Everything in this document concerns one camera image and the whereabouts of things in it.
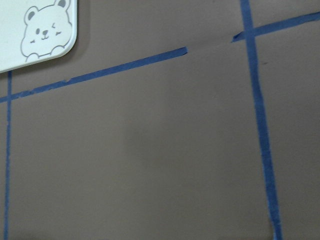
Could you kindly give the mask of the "white bear serving tray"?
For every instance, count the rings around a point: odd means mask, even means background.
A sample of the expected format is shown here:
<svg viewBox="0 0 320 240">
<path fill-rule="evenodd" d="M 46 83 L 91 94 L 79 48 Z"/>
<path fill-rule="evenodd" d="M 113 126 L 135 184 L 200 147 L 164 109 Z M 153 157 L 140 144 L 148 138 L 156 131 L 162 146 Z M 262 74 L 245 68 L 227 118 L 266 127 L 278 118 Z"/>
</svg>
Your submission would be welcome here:
<svg viewBox="0 0 320 240">
<path fill-rule="evenodd" d="M 59 58 L 77 39 L 78 1 L 2 0 L 0 71 Z"/>
</svg>

